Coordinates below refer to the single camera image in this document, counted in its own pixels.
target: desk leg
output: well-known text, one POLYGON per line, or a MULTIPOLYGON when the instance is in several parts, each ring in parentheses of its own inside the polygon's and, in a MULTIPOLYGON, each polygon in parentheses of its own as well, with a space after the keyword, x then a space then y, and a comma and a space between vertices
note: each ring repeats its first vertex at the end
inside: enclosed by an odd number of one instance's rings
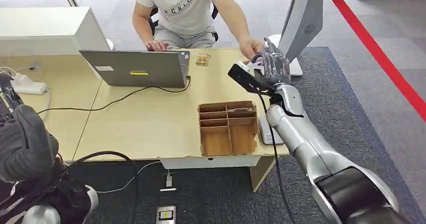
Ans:
POLYGON ((256 192, 275 165, 275 156, 262 156, 256 166, 250 167, 253 192, 256 192))

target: sticker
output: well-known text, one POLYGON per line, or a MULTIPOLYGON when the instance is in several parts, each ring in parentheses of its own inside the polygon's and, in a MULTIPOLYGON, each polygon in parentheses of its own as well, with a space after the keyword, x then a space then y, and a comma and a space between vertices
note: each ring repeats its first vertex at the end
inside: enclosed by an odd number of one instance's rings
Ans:
POLYGON ((171 217, 172 217, 171 211, 161 211, 160 212, 160 218, 161 219, 167 219, 167 218, 171 218, 171 217))
POLYGON ((146 76, 149 74, 146 71, 130 71, 130 75, 146 76))
POLYGON ((95 66, 98 71, 114 71, 110 66, 95 66))

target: man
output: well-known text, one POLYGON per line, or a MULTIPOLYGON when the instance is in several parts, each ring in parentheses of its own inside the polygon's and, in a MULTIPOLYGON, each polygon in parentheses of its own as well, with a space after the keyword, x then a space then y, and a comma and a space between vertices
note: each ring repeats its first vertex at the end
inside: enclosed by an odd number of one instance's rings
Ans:
POLYGON ((250 37, 244 13, 233 0, 137 0, 133 25, 145 46, 154 51, 209 48, 215 43, 209 12, 212 2, 237 39, 244 56, 250 59, 263 48, 262 42, 250 37), (159 25, 153 36, 148 19, 154 5, 159 10, 159 25))

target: red line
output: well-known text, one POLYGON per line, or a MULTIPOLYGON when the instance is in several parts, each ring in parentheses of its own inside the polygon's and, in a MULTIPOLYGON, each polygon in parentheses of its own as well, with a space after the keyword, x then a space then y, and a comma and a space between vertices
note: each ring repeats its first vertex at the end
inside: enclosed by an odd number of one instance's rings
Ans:
POLYGON ((358 38, 364 46, 370 51, 371 55, 376 59, 377 63, 386 72, 395 86, 404 95, 408 102, 418 112, 420 117, 426 122, 426 103, 420 95, 411 87, 411 85, 404 79, 402 74, 392 64, 383 50, 379 47, 373 37, 368 33, 356 15, 351 11, 349 6, 344 0, 332 0, 345 20, 357 34, 358 38))

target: laptop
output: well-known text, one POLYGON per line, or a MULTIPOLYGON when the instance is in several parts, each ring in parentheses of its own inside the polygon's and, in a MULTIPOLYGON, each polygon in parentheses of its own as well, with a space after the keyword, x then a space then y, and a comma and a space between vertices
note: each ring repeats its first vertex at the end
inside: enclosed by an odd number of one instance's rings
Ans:
POLYGON ((188 51, 80 51, 109 86, 186 86, 188 51))

